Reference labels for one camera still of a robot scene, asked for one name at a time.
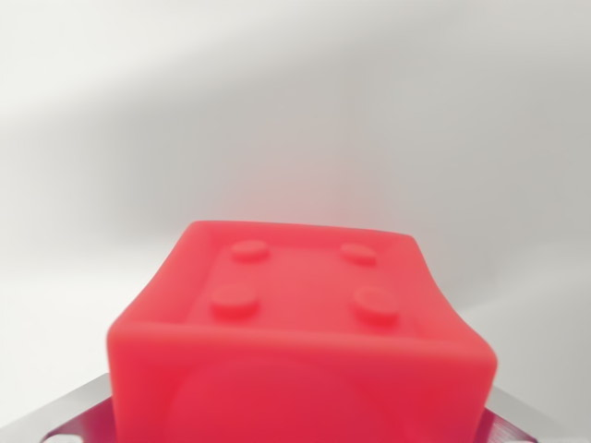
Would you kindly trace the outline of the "gripper right finger with black rubber pad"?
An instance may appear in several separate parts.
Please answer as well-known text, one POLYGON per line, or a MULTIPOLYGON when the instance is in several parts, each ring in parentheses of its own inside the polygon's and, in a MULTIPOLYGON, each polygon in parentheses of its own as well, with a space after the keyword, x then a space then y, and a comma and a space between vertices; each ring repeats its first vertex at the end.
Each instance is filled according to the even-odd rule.
POLYGON ((479 425, 480 442, 589 442, 511 395, 490 395, 479 425))

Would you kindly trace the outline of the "gripper left finger with black rubber pad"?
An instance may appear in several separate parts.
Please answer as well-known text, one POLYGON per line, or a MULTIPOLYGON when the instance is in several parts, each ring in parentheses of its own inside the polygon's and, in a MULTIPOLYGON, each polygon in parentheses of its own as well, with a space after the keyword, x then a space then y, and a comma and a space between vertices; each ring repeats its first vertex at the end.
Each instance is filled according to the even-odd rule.
POLYGON ((116 442, 110 376, 103 374, 1 428, 3 442, 116 442))

